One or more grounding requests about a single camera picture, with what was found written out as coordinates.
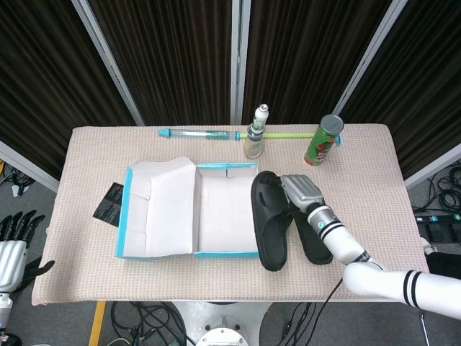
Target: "black slipper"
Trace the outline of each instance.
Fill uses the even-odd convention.
[[[297,232],[300,235],[304,253],[308,260],[314,265],[331,263],[333,255],[308,223],[308,216],[300,211],[295,211],[294,217]]]
[[[251,205],[259,259],[267,270],[281,270],[287,261],[286,233],[293,216],[275,173],[265,171],[254,178]]]

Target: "green can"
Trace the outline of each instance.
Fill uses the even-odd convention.
[[[323,116],[308,150],[304,154],[304,161],[311,166],[321,164],[343,128],[344,121],[338,115]]]

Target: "white cardboard box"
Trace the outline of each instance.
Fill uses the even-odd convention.
[[[256,162],[186,157],[127,168],[116,256],[258,257],[251,209]]]

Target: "beige tablecloth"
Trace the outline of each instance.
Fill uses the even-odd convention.
[[[220,129],[244,130],[242,126]],[[273,125],[271,132],[314,131],[315,125]],[[288,260],[268,272],[258,259],[194,259],[192,255],[136,262],[115,257],[117,229],[92,217],[113,182],[123,183],[125,168],[137,161],[247,161],[243,141],[161,138],[154,127],[77,128],[68,147],[61,184],[48,228],[42,263],[55,260],[38,277],[33,304],[93,300],[324,300],[344,266],[309,263],[295,223]],[[384,125],[346,125],[341,147],[319,167],[303,161],[309,140],[269,139],[257,161],[259,170],[306,174],[326,202],[367,251],[389,270],[427,271],[419,234]],[[344,285],[333,300],[358,297]]]

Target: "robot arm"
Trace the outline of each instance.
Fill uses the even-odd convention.
[[[50,261],[42,268],[26,265],[27,250],[35,229],[45,218],[38,216],[32,219],[35,213],[36,210],[24,215],[19,212],[0,221],[0,345],[7,339],[4,330],[13,306],[9,294],[20,288],[23,280],[33,280],[54,264],[54,261]]]
[[[351,235],[321,191],[304,175],[280,177],[288,199],[307,214],[308,223],[333,256],[346,265],[346,287],[359,295],[382,296],[461,319],[461,280],[414,270],[388,272]]]

